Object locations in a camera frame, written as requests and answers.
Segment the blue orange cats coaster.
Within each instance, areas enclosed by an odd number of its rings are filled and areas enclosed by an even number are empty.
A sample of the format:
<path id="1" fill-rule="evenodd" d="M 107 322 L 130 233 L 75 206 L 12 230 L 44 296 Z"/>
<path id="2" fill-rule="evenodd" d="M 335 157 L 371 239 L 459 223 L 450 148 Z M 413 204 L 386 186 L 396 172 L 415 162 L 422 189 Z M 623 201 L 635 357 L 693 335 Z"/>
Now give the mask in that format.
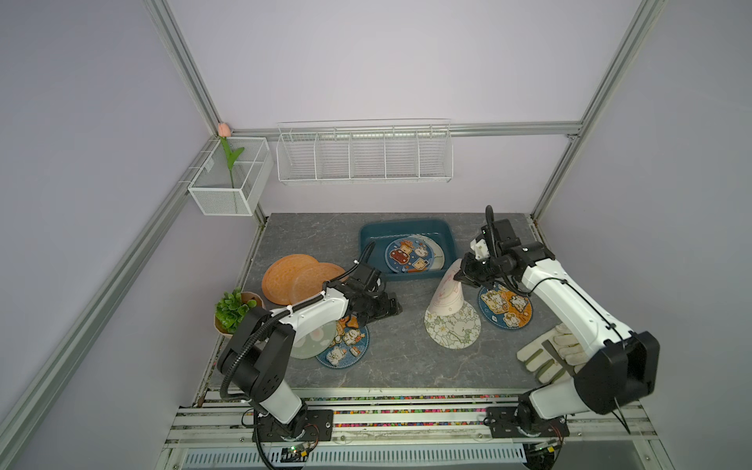
<path id="1" fill-rule="evenodd" d="M 519 330 L 526 327 L 533 317 L 529 298 L 517 295 L 501 285 L 489 290 L 482 287 L 478 293 L 478 306 L 482 317 L 497 328 Z"/>

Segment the teal plastic storage box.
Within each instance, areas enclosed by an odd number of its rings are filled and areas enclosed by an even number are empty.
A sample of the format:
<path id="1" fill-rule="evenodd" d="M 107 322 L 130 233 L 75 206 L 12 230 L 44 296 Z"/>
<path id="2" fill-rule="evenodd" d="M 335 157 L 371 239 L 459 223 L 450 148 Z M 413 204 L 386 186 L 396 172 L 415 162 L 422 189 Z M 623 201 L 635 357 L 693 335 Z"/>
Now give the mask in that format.
<path id="1" fill-rule="evenodd" d="M 390 281 L 441 278 L 458 259 L 450 225 L 442 219 L 406 219 L 364 225 L 360 248 L 373 245 L 367 263 Z"/>

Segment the blue orange animals coaster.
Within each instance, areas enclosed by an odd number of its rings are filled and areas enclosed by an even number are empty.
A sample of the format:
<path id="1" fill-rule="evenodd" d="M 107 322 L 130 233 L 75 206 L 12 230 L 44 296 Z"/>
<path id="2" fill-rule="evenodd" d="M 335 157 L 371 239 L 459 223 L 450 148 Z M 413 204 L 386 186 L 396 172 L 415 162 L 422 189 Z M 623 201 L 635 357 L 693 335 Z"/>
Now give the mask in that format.
<path id="1" fill-rule="evenodd" d="M 330 369 L 354 366 L 363 359 L 370 346 L 368 328 L 354 316 L 339 320 L 335 326 L 334 339 L 327 349 L 315 358 L 321 365 Z"/>

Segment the blue toast characters coaster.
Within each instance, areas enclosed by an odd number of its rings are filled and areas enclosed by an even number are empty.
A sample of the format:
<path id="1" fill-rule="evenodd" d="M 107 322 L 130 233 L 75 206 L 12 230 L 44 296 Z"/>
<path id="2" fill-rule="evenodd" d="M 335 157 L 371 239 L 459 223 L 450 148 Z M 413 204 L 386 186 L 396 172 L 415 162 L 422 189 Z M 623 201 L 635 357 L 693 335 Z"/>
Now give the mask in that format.
<path id="1" fill-rule="evenodd" d="M 405 236 L 388 244 L 384 258 L 392 272 L 411 274 L 427 271 L 433 262 L 433 253 L 420 237 Z"/>

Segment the cream alpaca coaster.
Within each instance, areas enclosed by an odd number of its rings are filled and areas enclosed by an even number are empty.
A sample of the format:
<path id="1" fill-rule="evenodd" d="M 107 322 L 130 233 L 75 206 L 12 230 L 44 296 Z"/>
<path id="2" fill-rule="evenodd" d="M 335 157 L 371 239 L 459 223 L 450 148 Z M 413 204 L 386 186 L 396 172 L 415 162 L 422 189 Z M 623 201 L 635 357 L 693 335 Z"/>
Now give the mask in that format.
<path id="1" fill-rule="evenodd" d="M 420 239 L 425 242 L 425 244 L 431 248 L 433 253 L 433 262 L 430 265 L 430 268 L 428 268 L 429 271 L 438 271 L 442 270 L 445 265 L 445 252 L 443 248 L 432 238 L 421 235 Z"/>

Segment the pink white bunny coaster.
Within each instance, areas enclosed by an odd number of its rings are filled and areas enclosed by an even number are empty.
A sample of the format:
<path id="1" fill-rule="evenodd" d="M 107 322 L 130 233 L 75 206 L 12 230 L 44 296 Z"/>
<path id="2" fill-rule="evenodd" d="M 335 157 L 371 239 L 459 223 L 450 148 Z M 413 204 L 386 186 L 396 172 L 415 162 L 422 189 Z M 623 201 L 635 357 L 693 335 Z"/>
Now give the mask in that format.
<path id="1" fill-rule="evenodd" d="M 458 258 L 447 270 L 434 293 L 426 313 L 434 316 L 449 316 L 458 313 L 464 306 L 462 284 L 454 279 L 460 272 L 462 259 Z"/>

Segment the pale green bunny coaster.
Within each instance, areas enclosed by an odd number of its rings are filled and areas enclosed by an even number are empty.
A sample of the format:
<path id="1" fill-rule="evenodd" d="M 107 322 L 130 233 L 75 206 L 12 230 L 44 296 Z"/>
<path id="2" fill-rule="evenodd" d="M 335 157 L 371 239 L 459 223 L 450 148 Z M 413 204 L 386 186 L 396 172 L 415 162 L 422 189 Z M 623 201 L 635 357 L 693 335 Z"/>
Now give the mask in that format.
<path id="1" fill-rule="evenodd" d="M 297 336 L 291 350 L 291 358 L 307 360 L 326 351 L 337 337 L 335 322 L 329 322 L 305 336 Z"/>

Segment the white green floral coaster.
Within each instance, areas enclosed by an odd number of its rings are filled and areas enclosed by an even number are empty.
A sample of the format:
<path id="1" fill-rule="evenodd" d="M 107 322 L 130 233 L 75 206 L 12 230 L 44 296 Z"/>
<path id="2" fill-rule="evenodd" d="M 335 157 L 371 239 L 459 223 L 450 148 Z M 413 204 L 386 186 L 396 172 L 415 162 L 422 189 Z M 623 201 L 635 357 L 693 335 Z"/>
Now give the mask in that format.
<path id="1" fill-rule="evenodd" d="M 426 311 L 424 324 L 429 337 L 449 350 L 469 348 L 481 333 L 480 315 L 468 302 L 464 302 L 460 310 L 452 315 L 434 315 Z"/>

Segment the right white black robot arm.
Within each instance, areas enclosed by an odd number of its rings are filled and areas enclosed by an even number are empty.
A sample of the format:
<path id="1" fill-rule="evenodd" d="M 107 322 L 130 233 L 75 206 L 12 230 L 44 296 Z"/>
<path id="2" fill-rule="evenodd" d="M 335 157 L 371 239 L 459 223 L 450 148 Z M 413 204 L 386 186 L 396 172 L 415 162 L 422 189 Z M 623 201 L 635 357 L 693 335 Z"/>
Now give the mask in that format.
<path id="1" fill-rule="evenodd" d="M 522 435 L 542 435 L 580 412 L 605 415 L 654 392 L 660 344 L 601 307 L 542 242 L 524 244 L 507 219 L 487 211 L 481 233 L 461 260 L 454 283 L 522 297 L 537 296 L 574 334 L 586 362 L 573 377 L 523 394 L 509 423 Z"/>

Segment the front orange cork coaster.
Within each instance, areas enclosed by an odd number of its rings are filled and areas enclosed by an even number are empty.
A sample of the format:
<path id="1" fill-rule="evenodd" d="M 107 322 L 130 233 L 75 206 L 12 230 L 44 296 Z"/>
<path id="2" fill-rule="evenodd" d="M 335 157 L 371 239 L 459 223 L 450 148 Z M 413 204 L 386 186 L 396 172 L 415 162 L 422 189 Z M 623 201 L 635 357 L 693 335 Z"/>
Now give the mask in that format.
<path id="1" fill-rule="evenodd" d="M 290 291 L 290 303 L 296 305 L 322 291 L 322 286 L 345 272 L 344 268 L 330 262 L 319 262 L 306 266 L 293 280 Z"/>

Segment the orange cork coaster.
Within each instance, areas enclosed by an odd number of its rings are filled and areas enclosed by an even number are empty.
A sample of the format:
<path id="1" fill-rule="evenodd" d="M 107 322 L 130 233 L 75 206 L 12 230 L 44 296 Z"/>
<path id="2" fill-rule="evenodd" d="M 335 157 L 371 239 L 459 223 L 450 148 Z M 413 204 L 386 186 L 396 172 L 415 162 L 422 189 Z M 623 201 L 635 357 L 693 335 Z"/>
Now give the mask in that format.
<path id="1" fill-rule="evenodd" d="M 293 280 L 290 291 L 290 303 L 296 305 L 322 291 L 322 286 L 345 272 L 344 268 L 330 262 L 319 262 L 306 266 Z"/>
<path id="2" fill-rule="evenodd" d="M 270 303 L 287 305 L 290 302 L 292 284 L 299 273 L 318 260 L 304 254 L 285 256 L 272 264 L 262 278 L 262 293 Z"/>

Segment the back orange cork coaster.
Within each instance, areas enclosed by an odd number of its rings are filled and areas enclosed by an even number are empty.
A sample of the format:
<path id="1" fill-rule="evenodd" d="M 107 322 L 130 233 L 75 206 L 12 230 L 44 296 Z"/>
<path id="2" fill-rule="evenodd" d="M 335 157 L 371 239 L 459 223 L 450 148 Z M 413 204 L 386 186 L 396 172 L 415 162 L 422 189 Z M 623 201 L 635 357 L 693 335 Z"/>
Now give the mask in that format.
<path id="1" fill-rule="evenodd" d="M 272 264 L 262 278 L 262 293 L 270 303 L 287 305 L 290 302 L 292 284 L 299 273 L 318 260 L 304 254 L 285 256 Z"/>

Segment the artificial pink tulip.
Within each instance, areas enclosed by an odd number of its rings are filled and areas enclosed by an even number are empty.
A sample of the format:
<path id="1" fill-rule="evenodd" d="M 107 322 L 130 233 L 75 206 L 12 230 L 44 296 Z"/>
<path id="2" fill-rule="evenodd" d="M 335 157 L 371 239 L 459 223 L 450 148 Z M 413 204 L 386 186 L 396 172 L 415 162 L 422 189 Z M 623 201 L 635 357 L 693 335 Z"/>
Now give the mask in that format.
<path id="1" fill-rule="evenodd" d="M 226 166 L 230 178 L 230 187 L 235 188 L 233 168 L 239 157 L 244 153 L 245 148 L 239 147 L 233 149 L 229 143 L 229 138 L 232 136 L 232 129 L 227 123 L 220 123 L 217 126 L 217 135 L 221 141 L 221 147 L 225 154 Z"/>

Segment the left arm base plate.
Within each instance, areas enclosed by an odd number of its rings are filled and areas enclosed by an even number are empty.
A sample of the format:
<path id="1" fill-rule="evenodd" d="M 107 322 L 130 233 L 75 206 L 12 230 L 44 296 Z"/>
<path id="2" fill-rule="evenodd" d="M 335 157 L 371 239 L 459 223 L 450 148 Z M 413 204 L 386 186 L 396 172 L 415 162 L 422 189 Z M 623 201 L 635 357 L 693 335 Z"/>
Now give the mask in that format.
<path id="1" fill-rule="evenodd" d="M 303 407 L 287 424 L 269 414 L 256 420 L 255 430 L 263 443 L 329 442 L 334 431 L 334 411 Z"/>

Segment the white mesh wall basket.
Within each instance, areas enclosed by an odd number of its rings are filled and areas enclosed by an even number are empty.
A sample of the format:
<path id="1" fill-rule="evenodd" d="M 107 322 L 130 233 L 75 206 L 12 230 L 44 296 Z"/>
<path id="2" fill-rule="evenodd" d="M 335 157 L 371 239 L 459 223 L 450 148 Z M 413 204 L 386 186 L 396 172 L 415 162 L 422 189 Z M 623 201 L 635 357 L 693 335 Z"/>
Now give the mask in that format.
<path id="1" fill-rule="evenodd" d="M 252 217 L 273 164 L 265 138 L 219 137 L 188 190 L 204 215 Z"/>

